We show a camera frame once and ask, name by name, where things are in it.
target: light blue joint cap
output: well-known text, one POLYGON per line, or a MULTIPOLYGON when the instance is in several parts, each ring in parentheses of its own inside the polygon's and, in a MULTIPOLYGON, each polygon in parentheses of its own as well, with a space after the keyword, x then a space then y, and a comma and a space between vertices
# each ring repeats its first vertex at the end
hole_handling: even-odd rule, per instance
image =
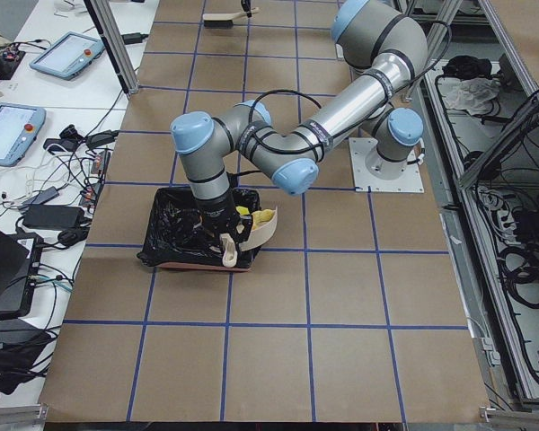
POLYGON ((190 154, 198 151, 214 133, 214 121, 208 113, 198 110, 180 115, 170 125, 176 153, 190 154))
POLYGON ((415 146, 423 135, 423 120, 414 110, 398 108, 387 121, 392 136, 405 146, 415 146))
POLYGON ((311 159, 296 159, 281 166, 271 176, 273 183, 289 195, 301 195, 314 183, 320 172, 311 159))
MULTIPOLYGON (((242 103, 238 103, 238 105, 245 105, 251 107, 255 101, 243 101, 242 103)), ((258 111, 258 113, 263 117, 263 120, 268 123, 271 126, 271 115, 270 112, 266 109, 265 105, 258 101, 255 104, 255 110, 258 111)))
POLYGON ((335 16, 335 20, 333 20, 331 40, 338 43, 341 34, 348 28, 349 23, 353 21, 368 1, 369 0, 348 0, 343 4, 339 9, 338 14, 335 16))

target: brush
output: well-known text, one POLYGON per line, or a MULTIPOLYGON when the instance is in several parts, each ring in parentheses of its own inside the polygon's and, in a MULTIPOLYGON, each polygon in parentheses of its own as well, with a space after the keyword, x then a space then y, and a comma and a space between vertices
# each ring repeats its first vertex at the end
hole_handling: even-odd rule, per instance
MULTIPOLYGON (((254 7, 250 10, 250 13, 259 13, 260 8, 254 7)), ((204 21, 204 27, 208 29, 231 29, 234 27, 234 21, 237 18, 243 18, 247 15, 247 12, 241 11, 236 13, 204 13, 202 19, 204 21)))

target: tablet screen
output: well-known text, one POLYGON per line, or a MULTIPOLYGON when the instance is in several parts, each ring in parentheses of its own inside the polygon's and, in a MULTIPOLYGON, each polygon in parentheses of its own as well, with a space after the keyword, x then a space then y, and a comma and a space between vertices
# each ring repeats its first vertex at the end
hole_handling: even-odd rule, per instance
POLYGON ((93 40, 71 34, 35 64, 55 72, 64 72, 94 43, 93 40))
POLYGON ((0 160, 3 160, 28 124, 35 110, 3 106, 0 108, 0 160))

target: white mounting plate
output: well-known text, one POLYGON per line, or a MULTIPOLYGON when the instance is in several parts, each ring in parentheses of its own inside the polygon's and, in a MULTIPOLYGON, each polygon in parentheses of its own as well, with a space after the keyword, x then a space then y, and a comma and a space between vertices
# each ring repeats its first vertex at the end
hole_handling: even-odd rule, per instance
MULTIPOLYGON (((423 193, 420 167, 408 164, 402 176, 396 180, 382 180, 377 178, 366 168, 366 156, 377 145, 377 141, 369 137, 351 137, 349 150, 351 168, 353 170, 353 183, 356 191, 391 192, 391 193, 423 193)), ((408 160, 415 160, 411 152, 408 160)))

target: blue and white tablet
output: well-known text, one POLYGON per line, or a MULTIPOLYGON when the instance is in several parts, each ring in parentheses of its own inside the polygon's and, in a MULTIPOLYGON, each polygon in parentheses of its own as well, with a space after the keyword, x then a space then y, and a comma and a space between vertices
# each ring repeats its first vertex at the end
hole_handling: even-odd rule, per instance
POLYGON ((24 157, 45 119, 43 108, 0 103, 0 166, 13 166, 24 157))
POLYGON ((80 75, 103 51, 101 40, 70 31, 33 60, 30 67, 70 80, 80 75))

